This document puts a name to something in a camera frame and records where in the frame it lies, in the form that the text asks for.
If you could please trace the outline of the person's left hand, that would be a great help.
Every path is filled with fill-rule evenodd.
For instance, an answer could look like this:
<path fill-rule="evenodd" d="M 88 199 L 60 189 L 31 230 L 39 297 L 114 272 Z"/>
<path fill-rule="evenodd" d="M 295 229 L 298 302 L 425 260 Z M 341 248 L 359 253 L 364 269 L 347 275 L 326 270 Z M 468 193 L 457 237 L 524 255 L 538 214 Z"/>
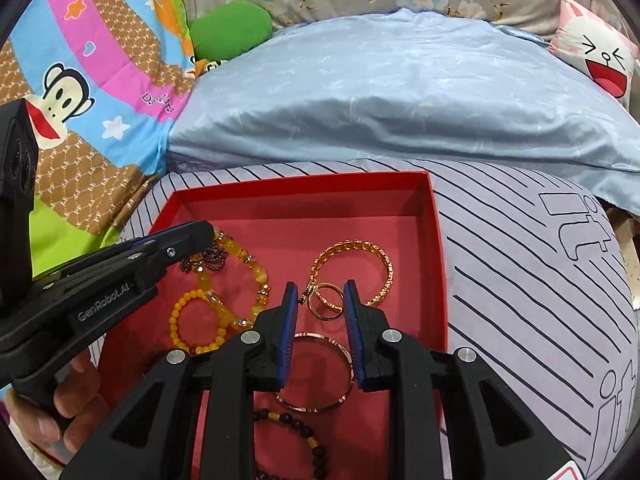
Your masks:
<path fill-rule="evenodd" d="M 6 393 L 10 421 L 39 451 L 64 462 L 53 445 L 63 442 L 68 452 L 76 453 L 108 415 L 108 406 L 99 394 L 100 382 L 100 374 L 86 349 L 70 361 L 70 371 L 53 396 L 58 414 L 70 420 L 65 430 L 51 416 L 18 396 L 13 389 Z"/>

